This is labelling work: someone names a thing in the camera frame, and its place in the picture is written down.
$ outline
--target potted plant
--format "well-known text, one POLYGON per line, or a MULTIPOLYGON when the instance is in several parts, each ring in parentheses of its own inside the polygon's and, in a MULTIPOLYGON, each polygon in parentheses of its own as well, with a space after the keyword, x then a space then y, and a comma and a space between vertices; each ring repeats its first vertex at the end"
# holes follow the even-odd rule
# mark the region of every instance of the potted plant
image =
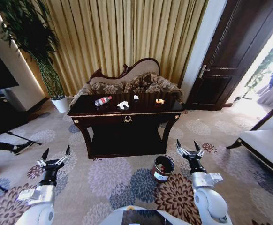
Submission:
POLYGON ((59 112, 65 112, 67 99, 50 56, 59 41, 49 26, 50 15, 45 4, 41 0, 0 0, 0 14, 4 20, 2 39, 9 46, 14 40, 18 49, 37 62, 52 102, 59 112))

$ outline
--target wooden console table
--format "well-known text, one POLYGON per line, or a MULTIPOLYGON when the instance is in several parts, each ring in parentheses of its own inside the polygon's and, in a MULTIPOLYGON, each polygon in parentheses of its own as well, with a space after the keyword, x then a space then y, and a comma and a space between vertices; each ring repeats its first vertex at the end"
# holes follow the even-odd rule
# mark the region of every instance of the wooden console table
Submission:
POLYGON ((112 100, 96 107, 94 101, 106 95, 82 95, 69 111, 81 130, 89 158, 164 154, 173 124, 183 107, 169 93, 143 93, 139 100, 133 94, 111 94, 112 100), (163 105, 155 99, 165 100, 163 105), (128 101, 129 109, 117 105, 128 101), (162 138, 160 123, 167 122, 162 138), (87 128, 92 127, 91 140, 87 128))

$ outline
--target ornate sofa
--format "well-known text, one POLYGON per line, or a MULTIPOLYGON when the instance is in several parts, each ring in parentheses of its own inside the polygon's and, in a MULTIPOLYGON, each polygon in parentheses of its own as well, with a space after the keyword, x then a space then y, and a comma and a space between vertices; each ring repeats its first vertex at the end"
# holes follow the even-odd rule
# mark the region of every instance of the ornate sofa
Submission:
POLYGON ((107 77, 98 69, 75 95, 69 107, 71 108, 81 95, 118 93, 138 95, 142 92, 160 91, 171 93, 178 102, 182 98, 182 90, 159 75, 159 63, 153 58, 144 58, 131 67, 124 64, 124 71, 118 77, 107 77))

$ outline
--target outdoor plant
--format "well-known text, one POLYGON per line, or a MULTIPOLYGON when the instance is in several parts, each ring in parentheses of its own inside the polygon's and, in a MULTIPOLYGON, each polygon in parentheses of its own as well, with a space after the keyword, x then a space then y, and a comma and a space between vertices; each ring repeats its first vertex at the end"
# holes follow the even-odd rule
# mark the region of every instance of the outdoor plant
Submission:
POLYGON ((0 0, 2 39, 27 52, 40 69, 52 100, 65 97, 61 81, 53 68, 50 54, 55 52, 59 42, 50 28, 49 12, 41 0, 0 0))
POLYGON ((253 90, 259 82, 264 78, 264 75, 271 73, 269 70, 269 65, 273 62, 273 48, 269 54, 264 58, 263 62, 259 65, 257 70, 254 72, 252 77, 248 80, 245 87, 248 88, 247 92, 243 95, 243 98, 246 98, 248 92, 253 90))

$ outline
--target person's foot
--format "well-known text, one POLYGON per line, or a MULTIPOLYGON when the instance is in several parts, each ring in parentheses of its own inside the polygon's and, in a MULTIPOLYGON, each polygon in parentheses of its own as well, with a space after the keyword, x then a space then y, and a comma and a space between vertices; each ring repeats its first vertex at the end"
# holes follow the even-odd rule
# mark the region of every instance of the person's foot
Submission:
POLYGON ((24 151, 26 148, 30 147, 33 144, 32 141, 28 141, 25 144, 18 144, 16 145, 16 149, 12 150, 12 153, 14 155, 19 155, 22 151, 24 151))

